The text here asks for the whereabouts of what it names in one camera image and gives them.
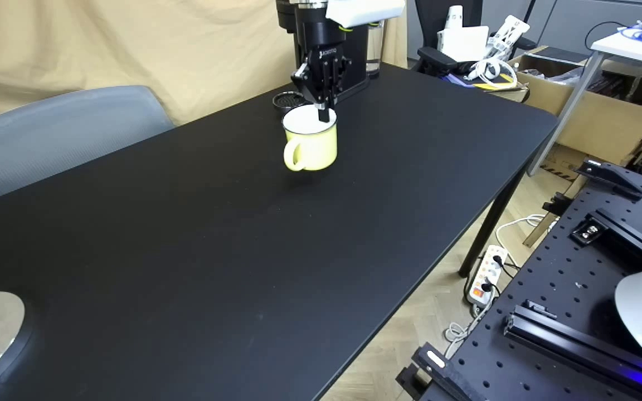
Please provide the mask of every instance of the table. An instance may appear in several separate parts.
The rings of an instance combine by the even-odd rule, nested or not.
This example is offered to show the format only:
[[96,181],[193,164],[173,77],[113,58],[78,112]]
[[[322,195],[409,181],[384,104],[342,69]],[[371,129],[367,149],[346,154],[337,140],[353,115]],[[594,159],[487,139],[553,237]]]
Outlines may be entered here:
[[618,58],[618,59],[639,62],[642,64],[642,43],[624,37],[619,33],[612,33],[609,37],[594,41],[590,45],[590,49],[593,49],[593,56],[588,58],[588,62],[583,67],[582,79],[574,85],[574,88],[571,91],[569,100],[564,103],[564,107],[559,112],[559,123],[553,129],[553,134],[545,140],[545,144],[541,147],[541,152],[536,152],[536,159],[531,163],[527,174],[534,174],[539,169],[541,161],[551,152],[553,142],[559,139],[562,129],[571,120],[574,107],[580,104],[582,96],[585,94],[590,79],[594,77],[594,73],[599,72],[599,67],[602,67],[602,62],[605,58]]
[[0,199],[0,399],[319,396],[555,125],[384,67],[290,174],[275,91]]
[[[642,188],[639,174],[627,169],[624,174]],[[609,212],[642,234],[642,200],[629,200],[609,184],[588,181],[448,361],[448,376],[463,382],[476,399],[635,399],[635,391],[605,385],[504,331],[512,310],[533,300],[555,313],[562,325],[639,354],[612,310],[614,284],[630,273],[630,268],[605,249],[582,248],[569,238],[574,224],[594,210]],[[429,385],[421,399],[444,399],[444,389]]]

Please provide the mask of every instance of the floor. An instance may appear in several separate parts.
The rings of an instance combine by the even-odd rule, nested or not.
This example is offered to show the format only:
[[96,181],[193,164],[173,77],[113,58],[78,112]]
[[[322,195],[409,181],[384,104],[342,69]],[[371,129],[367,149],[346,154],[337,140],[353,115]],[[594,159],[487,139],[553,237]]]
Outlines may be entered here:
[[[541,202],[555,191],[566,190],[566,181],[543,169],[524,175],[507,210],[494,229],[493,242],[501,240],[511,249],[517,264],[525,261],[531,249],[522,245],[531,232],[525,216],[539,214]],[[397,371],[408,365],[409,354],[429,341],[439,349],[448,349],[444,330],[455,320],[469,323],[469,310],[463,299],[463,278],[455,271],[476,232],[476,222],[463,238],[439,261],[432,273],[413,291],[384,330],[366,346],[340,379],[325,391],[325,401],[397,401],[409,399],[395,382]],[[0,352],[7,349],[21,320],[21,303],[0,291]]]

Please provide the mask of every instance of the beige wall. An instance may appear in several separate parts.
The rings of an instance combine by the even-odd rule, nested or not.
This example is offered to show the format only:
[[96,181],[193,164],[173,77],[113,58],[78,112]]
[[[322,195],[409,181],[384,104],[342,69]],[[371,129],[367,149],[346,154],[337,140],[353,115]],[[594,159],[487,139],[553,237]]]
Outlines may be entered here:
[[[405,19],[388,27],[405,62]],[[61,91],[139,83],[186,123],[287,83],[274,0],[0,0],[0,112]]]

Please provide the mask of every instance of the mug handle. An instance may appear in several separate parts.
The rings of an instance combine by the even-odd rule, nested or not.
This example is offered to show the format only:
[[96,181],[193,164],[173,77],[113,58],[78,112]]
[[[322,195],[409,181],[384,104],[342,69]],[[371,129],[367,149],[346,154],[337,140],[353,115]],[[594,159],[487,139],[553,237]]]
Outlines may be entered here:
[[285,147],[283,147],[283,164],[287,169],[292,169],[292,171],[300,171],[303,169],[300,161],[296,161],[298,147],[300,147],[298,139],[287,140]]

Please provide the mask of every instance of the mug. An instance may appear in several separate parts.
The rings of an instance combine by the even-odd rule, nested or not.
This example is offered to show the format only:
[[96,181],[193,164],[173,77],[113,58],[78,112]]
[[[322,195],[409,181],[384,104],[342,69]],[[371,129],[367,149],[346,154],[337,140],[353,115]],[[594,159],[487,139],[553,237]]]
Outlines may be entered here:
[[337,113],[328,108],[328,123],[319,120],[317,104],[287,112],[283,163],[292,171],[319,171],[337,161]]

